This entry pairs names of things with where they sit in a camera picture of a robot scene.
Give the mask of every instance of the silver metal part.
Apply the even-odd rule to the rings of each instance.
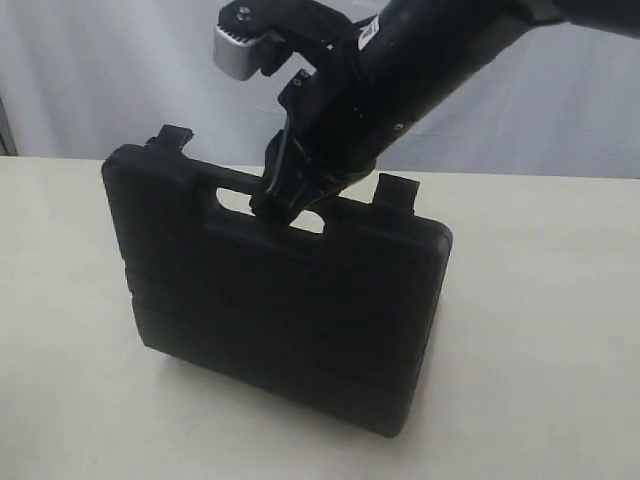
[[[273,46],[274,36],[244,38],[224,30],[215,29],[213,60],[220,70],[236,80],[249,80],[264,64]]]

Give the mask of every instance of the white backdrop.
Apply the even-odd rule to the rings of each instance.
[[[325,0],[353,18],[386,0]],[[261,164],[299,65],[238,83],[211,61],[223,0],[0,0],[0,96],[23,155],[101,159],[165,122],[188,153]],[[419,124],[386,168],[640,177],[640,42],[536,31]]]

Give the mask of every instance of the white table surface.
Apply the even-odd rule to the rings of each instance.
[[[2,480],[640,478],[639,181],[408,175],[455,248],[385,440],[145,349],[99,167],[0,159]]]

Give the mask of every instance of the white label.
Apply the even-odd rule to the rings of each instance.
[[[360,38],[358,39],[358,49],[360,51],[364,50],[364,47],[366,47],[369,44],[369,42],[373,40],[373,37],[375,37],[379,31],[380,31],[380,18],[376,17],[369,24],[369,26],[365,28],[363,32],[360,34]]]

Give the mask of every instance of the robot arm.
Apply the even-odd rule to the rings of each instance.
[[[288,224],[374,169],[378,156],[469,77],[532,28],[571,21],[640,37],[637,0],[391,0],[353,23],[313,0],[236,0],[220,12],[217,65],[238,80],[300,71],[279,103],[259,218]]]

